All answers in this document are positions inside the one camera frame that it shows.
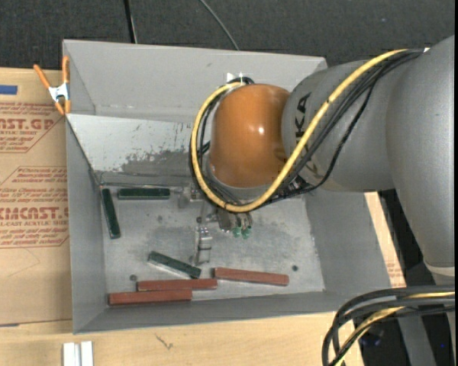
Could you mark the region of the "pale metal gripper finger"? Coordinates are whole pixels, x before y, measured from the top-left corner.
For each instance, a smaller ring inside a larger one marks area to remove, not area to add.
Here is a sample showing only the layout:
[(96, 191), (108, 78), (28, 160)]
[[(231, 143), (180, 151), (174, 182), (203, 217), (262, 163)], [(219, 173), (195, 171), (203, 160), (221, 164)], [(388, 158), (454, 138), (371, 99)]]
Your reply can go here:
[(196, 265), (208, 263), (211, 260), (213, 237), (206, 226), (199, 226), (195, 236), (195, 255)]
[(177, 189), (177, 206), (179, 209), (188, 208), (190, 204), (200, 199), (200, 193), (196, 188), (186, 186)]

